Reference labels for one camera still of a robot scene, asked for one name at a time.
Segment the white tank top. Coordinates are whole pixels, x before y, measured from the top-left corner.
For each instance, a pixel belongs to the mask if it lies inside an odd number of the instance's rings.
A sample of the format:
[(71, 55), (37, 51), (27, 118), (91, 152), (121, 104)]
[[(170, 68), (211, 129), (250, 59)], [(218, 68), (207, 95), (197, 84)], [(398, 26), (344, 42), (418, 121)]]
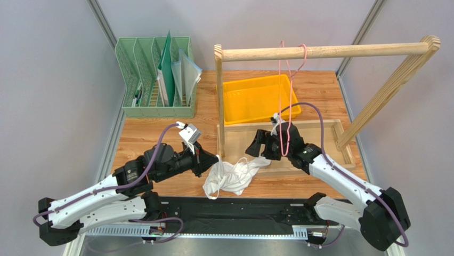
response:
[(219, 155), (216, 159), (217, 163), (210, 168), (202, 186), (206, 197), (213, 200), (218, 199), (221, 190), (241, 195), (258, 171), (271, 164), (271, 161), (264, 157), (252, 160), (242, 157), (235, 164), (223, 161)]

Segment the pink wire hanger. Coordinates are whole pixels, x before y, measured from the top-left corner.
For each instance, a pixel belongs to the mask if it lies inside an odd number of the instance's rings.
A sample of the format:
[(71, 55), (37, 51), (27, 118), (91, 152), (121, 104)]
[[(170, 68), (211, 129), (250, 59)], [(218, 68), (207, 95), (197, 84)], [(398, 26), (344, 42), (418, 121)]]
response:
[[(284, 40), (281, 40), (280, 42), (280, 45), (279, 47), (285, 47), (285, 41)], [(304, 67), (304, 65), (306, 64), (307, 62), (307, 46), (305, 44), (301, 44), (299, 45), (298, 47), (302, 47), (304, 49), (304, 58), (303, 58), (303, 62), (301, 63), (301, 65), (295, 70), (294, 73), (291, 72), (291, 69), (290, 69), (290, 64), (289, 64), (289, 61), (288, 60), (285, 60), (286, 62), (286, 65), (287, 65), (287, 69), (288, 69), (288, 73), (290, 75), (290, 88), (289, 88), (289, 122), (288, 122), (288, 126), (287, 126), (287, 130), (286, 130), (286, 134), (287, 134), (287, 141), (286, 141), (286, 147), (284, 147), (283, 145), (283, 129), (282, 129), (282, 121), (279, 122), (279, 135), (280, 135), (280, 146), (281, 146), (281, 153), (282, 153), (282, 156), (287, 156), (288, 153), (289, 153), (289, 143), (290, 143), (290, 122), (292, 120), (292, 104), (293, 104), (293, 81), (294, 81), (294, 77), (295, 75)], [(282, 60), (279, 60), (278, 61), (278, 75), (279, 75), (279, 81), (280, 81), (280, 76), (281, 76), (281, 62)], [(281, 107), (281, 94), (279, 93), (279, 108)]]

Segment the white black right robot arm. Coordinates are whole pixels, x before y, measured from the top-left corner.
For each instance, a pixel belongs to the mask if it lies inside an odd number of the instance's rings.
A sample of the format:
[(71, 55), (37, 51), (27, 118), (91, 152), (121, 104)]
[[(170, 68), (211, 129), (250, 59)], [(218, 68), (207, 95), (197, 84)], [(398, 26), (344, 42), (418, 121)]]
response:
[(289, 132), (280, 132), (275, 126), (272, 131), (259, 129), (245, 153), (253, 157), (262, 156), (279, 161), (284, 155), (281, 150), (288, 148), (285, 156), (293, 167), (312, 175), (348, 199), (341, 202), (318, 193), (306, 204), (323, 220), (338, 222), (361, 233), (374, 248), (386, 251), (399, 238), (400, 245), (409, 245), (405, 232), (411, 222), (401, 194), (394, 188), (382, 189), (364, 181), (336, 163), (319, 146), (306, 143), (292, 123), (284, 123)]

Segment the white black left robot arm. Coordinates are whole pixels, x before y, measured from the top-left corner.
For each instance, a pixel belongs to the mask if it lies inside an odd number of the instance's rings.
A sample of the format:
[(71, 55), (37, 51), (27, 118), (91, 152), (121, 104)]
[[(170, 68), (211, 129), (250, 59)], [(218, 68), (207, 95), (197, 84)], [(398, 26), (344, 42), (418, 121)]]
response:
[(106, 224), (163, 219), (167, 215), (154, 183), (185, 171), (200, 177), (218, 162), (218, 156), (198, 142), (193, 148), (184, 145), (180, 153), (166, 143), (157, 144), (94, 186), (64, 199), (39, 200), (38, 216), (45, 219), (38, 225), (39, 237), (49, 246), (59, 246)]

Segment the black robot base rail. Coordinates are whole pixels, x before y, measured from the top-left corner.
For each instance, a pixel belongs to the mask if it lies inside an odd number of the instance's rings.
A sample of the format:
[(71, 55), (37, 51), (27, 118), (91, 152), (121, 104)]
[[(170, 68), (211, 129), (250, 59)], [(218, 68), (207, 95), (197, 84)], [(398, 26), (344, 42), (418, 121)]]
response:
[(171, 231), (212, 231), (228, 234), (284, 234), (293, 225), (326, 226), (314, 215), (305, 199), (226, 197), (161, 197), (161, 213)]

